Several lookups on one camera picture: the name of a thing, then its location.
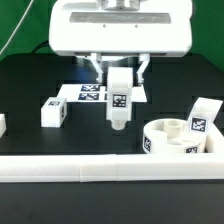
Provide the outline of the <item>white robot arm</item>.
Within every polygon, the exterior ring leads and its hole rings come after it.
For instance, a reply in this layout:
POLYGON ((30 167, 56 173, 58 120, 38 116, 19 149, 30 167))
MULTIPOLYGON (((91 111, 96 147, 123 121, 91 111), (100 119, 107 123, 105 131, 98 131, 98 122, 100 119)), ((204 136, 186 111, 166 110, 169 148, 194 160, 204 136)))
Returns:
POLYGON ((87 57, 105 81, 107 56, 137 57, 137 82, 155 56, 182 57, 192 46, 192 0, 57 0, 49 45, 61 56, 87 57))

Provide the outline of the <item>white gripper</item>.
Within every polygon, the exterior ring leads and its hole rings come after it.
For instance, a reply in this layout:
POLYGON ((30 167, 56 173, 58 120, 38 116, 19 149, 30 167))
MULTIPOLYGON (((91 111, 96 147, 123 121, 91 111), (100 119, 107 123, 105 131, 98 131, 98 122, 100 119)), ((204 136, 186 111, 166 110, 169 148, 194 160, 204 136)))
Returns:
POLYGON ((102 57, 139 55, 137 83, 151 56, 181 57, 192 46, 192 0, 57 0, 49 44, 63 56, 90 55, 103 84, 102 57))

